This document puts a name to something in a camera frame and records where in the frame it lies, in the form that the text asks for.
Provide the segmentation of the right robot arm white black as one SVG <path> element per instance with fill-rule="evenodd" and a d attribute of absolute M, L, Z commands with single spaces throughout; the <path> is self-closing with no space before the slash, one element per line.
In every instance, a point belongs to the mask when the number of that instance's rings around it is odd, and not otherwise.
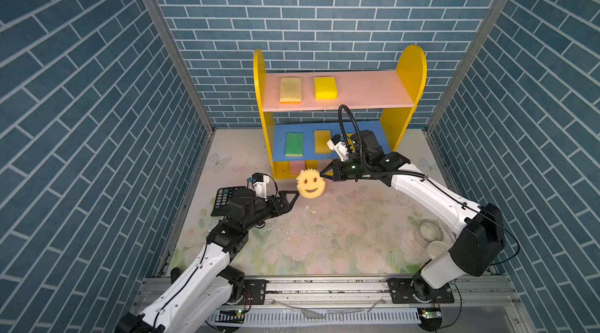
<path fill-rule="evenodd" d="M 435 299 L 450 281 L 481 276 L 504 249 L 506 229 L 500 209 L 481 206 L 440 185 L 397 152 L 385 153 L 372 131 L 345 131 L 328 141 L 337 154 L 320 175 L 331 181 L 374 180 L 400 191 L 427 208 L 451 228 L 456 240 L 440 256 L 426 262 L 410 287 L 421 302 Z"/>

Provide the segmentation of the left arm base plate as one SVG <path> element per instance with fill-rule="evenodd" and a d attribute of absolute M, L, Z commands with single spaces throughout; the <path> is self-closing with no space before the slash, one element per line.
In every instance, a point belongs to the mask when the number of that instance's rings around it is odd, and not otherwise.
<path fill-rule="evenodd" d="M 236 281 L 227 305 L 264 305 L 267 294 L 265 279 L 249 279 Z"/>

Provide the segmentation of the yellow sponge rectangle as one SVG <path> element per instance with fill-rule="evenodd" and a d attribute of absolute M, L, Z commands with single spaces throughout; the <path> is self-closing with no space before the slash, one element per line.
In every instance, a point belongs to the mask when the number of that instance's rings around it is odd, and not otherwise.
<path fill-rule="evenodd" d="M 313 137 L 315 154 L 331 153 L 331 149 L 328 146 L 328 142 L 331 140 L 330 130 L 315 130 L 313 133 Z"/>

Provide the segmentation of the green sponge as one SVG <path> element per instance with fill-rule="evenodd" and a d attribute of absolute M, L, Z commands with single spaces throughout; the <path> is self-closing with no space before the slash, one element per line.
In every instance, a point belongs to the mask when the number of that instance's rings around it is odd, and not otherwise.
<path fill-rule="evenodd" d="M 286 157 L 302 157 L 304 145 L 304 134 L 301 132 L 289 132 L 286 134 L 285 150 Z"/>

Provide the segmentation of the smiley face round sponge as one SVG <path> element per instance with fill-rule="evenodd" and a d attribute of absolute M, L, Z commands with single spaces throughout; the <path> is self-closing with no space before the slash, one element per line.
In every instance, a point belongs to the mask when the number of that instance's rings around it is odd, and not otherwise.
<path fill-rule="evenodd" d="M 306 199 L 316 199 L 325 193 L 327 183 L 315 169 L 301 170 L 297 181 L 298 193 Z"/>

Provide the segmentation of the bright yellow sponge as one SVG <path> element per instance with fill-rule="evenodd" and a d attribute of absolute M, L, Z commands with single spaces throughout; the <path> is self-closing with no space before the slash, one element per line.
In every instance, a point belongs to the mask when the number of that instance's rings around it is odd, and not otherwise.
<path fill-rule="evenodd" d="M 313 79 L 316 100 L 335 100 L 338 89 L 334 77 L 315 77 Z"/>

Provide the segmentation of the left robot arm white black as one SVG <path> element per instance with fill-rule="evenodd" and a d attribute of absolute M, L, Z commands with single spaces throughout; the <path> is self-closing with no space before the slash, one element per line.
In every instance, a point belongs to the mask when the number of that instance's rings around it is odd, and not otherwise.
<path fill-rule="evenodd" d="M 173 270 L 170 287 L 140 314 L 128 313 L 117 323 L 117 332 L 194 332 L 223 305 L 234 305 L 211 328 L 229 332 L 228 324 L 245 321 L 253 305 L 253 292 L 243 271 L 231 262 L 248 242 L 253 228 L 292 211 L 297 191 L 267 192 L 273 179 L 255 173 L 245 186 L 217 191 L 214 208 L 220 220 L 207 235 L 206 245 L 184 271 Z"/>

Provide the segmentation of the pale yellow tan sponge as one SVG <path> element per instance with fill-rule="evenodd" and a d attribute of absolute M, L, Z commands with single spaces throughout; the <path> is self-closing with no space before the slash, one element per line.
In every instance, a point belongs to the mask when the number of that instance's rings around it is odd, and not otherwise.
<path fill-rule="evenodd" d="M 279 103 L 301 103 L 302 95 L 302 79 L 300 77 L 280 79 Z"/>

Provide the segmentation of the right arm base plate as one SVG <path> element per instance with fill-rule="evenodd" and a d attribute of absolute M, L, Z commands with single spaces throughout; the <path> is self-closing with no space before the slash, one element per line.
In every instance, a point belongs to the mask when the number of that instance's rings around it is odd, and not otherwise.
<path fill-rule="evenodd" d="M 425 281 L 414 278 L 389 278 L 387 280 L 392 303 L 454 303 L 449 284 L 433 289 Z"/>

